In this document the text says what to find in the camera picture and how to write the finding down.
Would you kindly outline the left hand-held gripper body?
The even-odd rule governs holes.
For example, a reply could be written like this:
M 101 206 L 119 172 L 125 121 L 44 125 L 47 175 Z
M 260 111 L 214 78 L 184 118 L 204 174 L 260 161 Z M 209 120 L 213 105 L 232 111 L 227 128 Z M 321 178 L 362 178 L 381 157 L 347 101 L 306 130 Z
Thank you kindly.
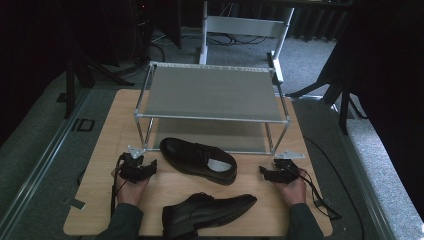
M 119 167 L 119 176 L 132 183 L 137 183 L 139 181 L 149 178 L 151 175 L 147 175 L 144 173 L 144 151 L 142 149 L 129 145 L 128 151 L 126 153 L 130 153 L 133 160 L 130 166 Z

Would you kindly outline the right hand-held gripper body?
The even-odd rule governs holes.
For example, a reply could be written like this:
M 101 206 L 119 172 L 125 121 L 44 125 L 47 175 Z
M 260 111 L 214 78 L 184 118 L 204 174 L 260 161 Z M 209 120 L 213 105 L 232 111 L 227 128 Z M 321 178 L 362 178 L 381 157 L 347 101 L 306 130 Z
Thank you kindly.
M 291 159 L 293 161 L 294 159 L 303 159 L 304 157 L 305 157 L 304 154 L 294 152 L 291 150 L 284 150 L 282 153 L 276 154 L 274 160 L 275 159 Z M 277 168 L 277 170 L 281 175 L 279 179 L 279 182 L 281 183 L 288 184 L 299 177 L 299 167 L 294 162 L 290 168 L 284 168 L 284 169 Z

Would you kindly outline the black leather shoe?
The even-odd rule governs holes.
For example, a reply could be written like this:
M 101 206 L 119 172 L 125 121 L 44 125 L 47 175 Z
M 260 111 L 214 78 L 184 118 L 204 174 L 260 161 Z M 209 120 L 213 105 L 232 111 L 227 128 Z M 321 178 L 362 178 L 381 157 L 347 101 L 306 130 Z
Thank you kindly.
M 216 199 L 206 193 L 195 193 L 162 211 L 162 235 L 165 240 L 191 240 L 198 230 L 231 223 L 246 213 L 257 198 L 251 194 Z
M 168 137 L 160 142 L 160 151 L 171 166 L 184 174 L 221 185 L 230 185 L 236 179 L 235 159 L 218 147 Z

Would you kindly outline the metal shoe rack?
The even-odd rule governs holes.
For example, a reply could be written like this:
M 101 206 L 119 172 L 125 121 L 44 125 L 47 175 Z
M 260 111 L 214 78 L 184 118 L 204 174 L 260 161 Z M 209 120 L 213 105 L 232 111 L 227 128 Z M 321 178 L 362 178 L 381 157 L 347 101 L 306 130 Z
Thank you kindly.
M 274 155 L 290 116 L 271 68 L 152 62 L 134 111 L 145 151 L 166 137 Z

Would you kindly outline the person's right hand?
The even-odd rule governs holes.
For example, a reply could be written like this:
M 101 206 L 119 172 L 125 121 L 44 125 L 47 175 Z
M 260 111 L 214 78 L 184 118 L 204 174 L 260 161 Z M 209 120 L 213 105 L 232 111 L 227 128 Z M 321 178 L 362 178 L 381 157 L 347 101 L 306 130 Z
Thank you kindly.
M 299 174 L 300 177 L 289 184 L 274 183 L 288 207 L 306 203 L 306 183 L 303 180 L 306 173 L 300 170 Z

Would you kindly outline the person's left hand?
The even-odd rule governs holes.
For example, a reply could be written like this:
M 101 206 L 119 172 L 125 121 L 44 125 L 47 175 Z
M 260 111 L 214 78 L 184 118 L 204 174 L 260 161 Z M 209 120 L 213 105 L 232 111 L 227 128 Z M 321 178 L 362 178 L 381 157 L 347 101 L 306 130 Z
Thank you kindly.
M 113 170 L 111 175 L 114 177 L 114 195 L 117 203 L 139 206 L 143 198 L 143 193 L 149 183 L 149 178 L 132 183 L 121 178 L 116 170 Z

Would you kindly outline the black tape square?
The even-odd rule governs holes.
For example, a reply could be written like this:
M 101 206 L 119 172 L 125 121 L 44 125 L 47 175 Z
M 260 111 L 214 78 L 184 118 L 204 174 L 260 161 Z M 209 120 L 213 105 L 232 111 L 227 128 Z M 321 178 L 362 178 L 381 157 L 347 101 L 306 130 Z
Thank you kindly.
M 94 126 L 95 121 L 92 119 L 77 118 L 73 123 L 71 130 L 76 132 L 90 132 L 93 130 Z

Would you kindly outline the grey tape strip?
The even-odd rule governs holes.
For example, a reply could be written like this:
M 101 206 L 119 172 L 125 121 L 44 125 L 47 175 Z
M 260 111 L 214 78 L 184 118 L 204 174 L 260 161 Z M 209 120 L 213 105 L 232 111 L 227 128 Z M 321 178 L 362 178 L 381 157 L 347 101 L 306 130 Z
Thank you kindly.
M 74 208 L 79 209 L 79 210 L 83 210 L 84 207 L 86 206 L 85 202 L 82 202 L 82 201 L 75 199 L 75 198 L 69 198 L 69 197 L 65 197 L 63 199 L 62 203 L 64 205 L 68 205 L 68 206 L 74 207 Z

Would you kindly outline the black tripod stand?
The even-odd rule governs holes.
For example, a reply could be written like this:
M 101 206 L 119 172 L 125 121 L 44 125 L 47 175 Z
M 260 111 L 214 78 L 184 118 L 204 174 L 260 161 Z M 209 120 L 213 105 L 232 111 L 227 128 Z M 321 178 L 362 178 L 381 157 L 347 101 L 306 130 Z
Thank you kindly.
M 76 108 L 75 79 L 78 79 L 83 88 L 92 88 L 94 86 L 95 80 L 92 76 L 91 68 L 118 85 L 133 86 L 133 83 L 123 80 L 106 67 L 90 59 L 82 51 L 76 50 L 72 53 L 72 57 L 66 66 L 66 92 L 60 96 L 60 100 L 66 104 L 65 119 L 68 119 Z
M 325 66 L 319 74 L 316 82 L 302 88 L 301 90 L 289 93 L 288 97 L 300 98 L 324 85 L 329 85 L 323 95 L 323 101 L 327 105 L 332 105 L 338 98 L 341 98 L 338 125 L 342 133 L 347 135 L 349 105 L 352 105 L 355 111 L 364 118 L 364 115 L 359 112 L 359 109 L 355 106 L 351 99 L 352 83 L 353 73 L 350 67 L 332 68 Z

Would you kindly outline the dark curtain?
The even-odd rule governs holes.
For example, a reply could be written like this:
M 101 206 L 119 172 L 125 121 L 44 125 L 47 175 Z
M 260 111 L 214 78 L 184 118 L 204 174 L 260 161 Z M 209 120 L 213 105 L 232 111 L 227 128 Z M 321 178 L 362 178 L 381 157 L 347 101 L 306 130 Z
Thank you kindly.
M 0 146 L 66 62 L 49 0 L 0 0 Z
M 341 39 L 357 93 L 412 202 L 424 204 L 424 0 L 360 0 Z

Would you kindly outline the aluminium floor rail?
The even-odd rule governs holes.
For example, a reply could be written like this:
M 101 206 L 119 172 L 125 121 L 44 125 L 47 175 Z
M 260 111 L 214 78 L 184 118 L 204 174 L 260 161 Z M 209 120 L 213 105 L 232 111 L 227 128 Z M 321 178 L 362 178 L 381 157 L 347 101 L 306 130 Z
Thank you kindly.
M 37 160 L 32 171 L 28 174 L 25 181 L 22 183 L 16 196 L 8 206 L 4 214 L 0 217 L 0 240 L 7 240 L 13 232 L 17 222 L 27 208 L 34 193 L 37 191 L 42 179 L 52 164 L 65 138 L 69 134 L 77 116 L 84 106 L 88 98 L 90 89 L 83 89 L 76 98 L 74 108 L 70 115 L 64 119 L 59 125 L 57 131 L 53 135 L 51 141 L 44 149 L 43 154 Z
M 341 215 L 326 240 L 396 240 L 337 110 L 317 97 L 292 104 L 321 195 Z

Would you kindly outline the white metal frame stand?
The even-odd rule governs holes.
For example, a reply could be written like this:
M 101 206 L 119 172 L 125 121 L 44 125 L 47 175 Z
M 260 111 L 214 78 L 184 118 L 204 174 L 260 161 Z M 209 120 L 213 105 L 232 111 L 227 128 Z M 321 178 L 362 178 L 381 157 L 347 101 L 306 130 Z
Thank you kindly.
M 289 8 L 282 21 L 213 16 L 208 14 L 208 2 L 205 1 L 203 3 L 202 13 L 202 45 L 199 63 L 207 63 L 207 36 L 209 33 L 276 38 L 277 44 L 275 50 L 270 51 L 268 54 L 268 63 L 273 69 L 273 79 L 278 83 L 283 83 L 284 78 L 279 56 L 290 27 L 293 13 L 294 8 Z

